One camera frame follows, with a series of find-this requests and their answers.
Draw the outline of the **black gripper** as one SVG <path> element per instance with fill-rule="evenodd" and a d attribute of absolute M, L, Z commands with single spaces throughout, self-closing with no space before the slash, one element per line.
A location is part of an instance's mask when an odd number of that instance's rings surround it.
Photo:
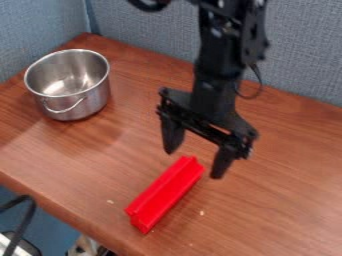
<path fill-rule="evenodd" d="M 249 157 L 259 134 L 236 110 L 241 73 L 231 77 L 196 74 L 192 91 L 162 87 L 156 113 L 160 117 L 162 148 L 172 154 L 191 131 L 213 143 L 215 154 L 209 177 L 220 179 L 235 159 Z"/>

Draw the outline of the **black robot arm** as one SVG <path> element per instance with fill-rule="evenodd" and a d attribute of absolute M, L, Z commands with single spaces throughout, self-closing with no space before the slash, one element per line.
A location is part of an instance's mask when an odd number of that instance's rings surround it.
<path fill-rule="evenodd" d="M 211 177 L 249 157 L 256 129 L 240 117 L 235 99 L 247 69 L 257 71 L 269 43 L 264 31 L 268 0 L 185 0 L 197 7 L 200 48 L 189 92 L 158 91 L 162 147 L 173 153 L 191 131 L 217 145 Z"/>

